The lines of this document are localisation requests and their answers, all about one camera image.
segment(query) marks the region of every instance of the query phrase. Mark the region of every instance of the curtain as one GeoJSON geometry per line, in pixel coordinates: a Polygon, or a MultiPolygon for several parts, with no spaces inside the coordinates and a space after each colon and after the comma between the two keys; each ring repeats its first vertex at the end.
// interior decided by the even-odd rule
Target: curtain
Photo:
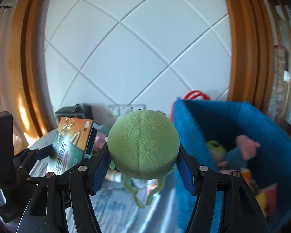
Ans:
{"type": "MultiPolygon", "coordinates": [[[[8,74],[8,45],[10,34],[10,23],[13,16],[11,8],[0,8],[0,112],[8,111],[12,115],[14,113],[14,104],[11,97],[9,74],[8,74]]],[[[21,133],[21,126],[13,115],[13,136],[14,136],[14,152],[17,154],[27,141],[21,133]]]]}

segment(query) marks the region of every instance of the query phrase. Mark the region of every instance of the bolt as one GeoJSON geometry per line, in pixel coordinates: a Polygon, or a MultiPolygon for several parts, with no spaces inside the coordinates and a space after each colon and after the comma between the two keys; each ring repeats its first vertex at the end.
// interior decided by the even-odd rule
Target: bolt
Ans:
{"type": "Polygon", "coordinates": [[[79,172],[84,172],[87,169],[86,166],[79,166],[78,170],[79,172]]]}
{"type": "Polygon", "coordinates": [[[241,176],[241,173],[237,172],[237,171],[234,171],[233,172],[233,176],[236,177],[236,178],[239,178],[241,176]]]}
{"type": "Polygon", "coordinates": [[[47,174],[45,174],[45,176],[47,178],[52,178],[54,176],[54,173],[53,172],[48,172],[47,174]]]}
{"type": "Polygon", "coordinates": [[[200,166],[199,170],[201,170],[203,172],[207,172],[208,171],[208,167],[207,166],[200,166]]]}

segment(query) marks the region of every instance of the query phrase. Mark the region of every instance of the white wall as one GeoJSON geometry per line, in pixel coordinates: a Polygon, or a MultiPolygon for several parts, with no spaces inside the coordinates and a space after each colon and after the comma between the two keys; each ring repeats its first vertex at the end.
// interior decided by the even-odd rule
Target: white wall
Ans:
{"type": "Polygon", "coordinates": [[[76,103],[94,105],[94,114],[111,104],[145,104],[169,116],[190,90],[227,96],[225,0],[45,0],[38,36],[50,116],[76,103]]]}

